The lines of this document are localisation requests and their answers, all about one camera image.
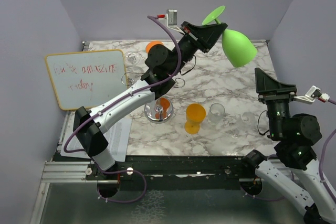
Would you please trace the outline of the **green wine glass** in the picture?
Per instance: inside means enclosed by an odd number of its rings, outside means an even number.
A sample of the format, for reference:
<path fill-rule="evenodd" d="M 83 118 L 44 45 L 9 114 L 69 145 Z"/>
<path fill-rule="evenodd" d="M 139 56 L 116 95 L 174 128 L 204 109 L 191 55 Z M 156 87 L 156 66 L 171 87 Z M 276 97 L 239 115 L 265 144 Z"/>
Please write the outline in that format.
<path fill-rule="evenodd" d="M 214 9 L 207 17 L 203 20 L 202 25 L 219 24 L 219 16 L 225 10 L 225 6 L 219 6 Z M 233 67 L 242 67 L 256 57 L 257 49 L 253 43 L 239 31 L 235 31 L 226 28 L 223 34 L 220 36 L 222 40 L 222 49 L 230 61 Z"/>

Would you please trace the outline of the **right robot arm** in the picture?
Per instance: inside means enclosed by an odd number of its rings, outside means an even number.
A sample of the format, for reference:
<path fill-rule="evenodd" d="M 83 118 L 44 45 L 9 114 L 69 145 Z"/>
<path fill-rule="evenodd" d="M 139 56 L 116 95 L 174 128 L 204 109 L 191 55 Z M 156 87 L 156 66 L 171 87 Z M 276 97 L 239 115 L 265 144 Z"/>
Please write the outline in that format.
<path fill-rule="evenodd" d="M 298 96 L 296 85 L 279 82 L 260 68 L 255 68 L 255 84 L 258 101 L 267 106 L 268 138 L 277 142 L 276 156 L 302 186 L 279 172 L 257 150 L 243 157 L 242 173 L 270 183 L 303 215 L 305 223 L 335 223 L 335 189 L 323 172 L 324 158 L 317 158 L 312 148 L 322 138 L 318 119 L 305 113 L 290 115 L 289 111 L 292 101 L 332 102 L 330 96 L 316 86 Z"/>

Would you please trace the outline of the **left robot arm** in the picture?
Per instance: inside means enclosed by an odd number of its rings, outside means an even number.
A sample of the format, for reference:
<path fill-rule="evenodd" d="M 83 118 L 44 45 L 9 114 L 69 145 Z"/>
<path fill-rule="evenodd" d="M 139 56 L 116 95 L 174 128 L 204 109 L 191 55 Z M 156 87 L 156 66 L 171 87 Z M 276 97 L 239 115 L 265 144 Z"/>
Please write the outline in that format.
<path fill-rule="evenodd" d="M 226 23 L 205 26 L 183 22 L 183 37 L 173 40 L 175 47 L 154 45 L 145 60 L 147 71 L 126 91 L 91 110 L 75 111 L 73 134 L 86 154 L 98 165 L 98 173 L 110 179 L 116 172 L 116 161 L 108 150 L 104 133 L 137 108 L 165 95 L 175 85 L 173 77 L 192 60 L 197 51 L 209 52 L 227 28 Z"/>

